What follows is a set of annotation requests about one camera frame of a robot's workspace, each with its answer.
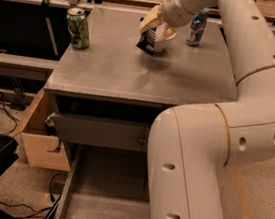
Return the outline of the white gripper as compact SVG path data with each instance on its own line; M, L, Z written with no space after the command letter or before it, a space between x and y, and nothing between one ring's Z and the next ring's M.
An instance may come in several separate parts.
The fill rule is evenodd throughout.
M140 33L158 27L163 19L167 24L162 25L160 37L167 39L175 34L173 28L185 26L193 20L197 12L199 12L198 0L163 0L161 5L155 5L141 20Z

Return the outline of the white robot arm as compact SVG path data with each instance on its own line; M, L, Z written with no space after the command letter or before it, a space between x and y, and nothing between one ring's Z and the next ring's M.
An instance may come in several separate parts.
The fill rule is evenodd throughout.
M174 106L151 126L150 219L223 219L216 170L275 157L275 35L254 0L163 0L143 32L219 6L238 98Z

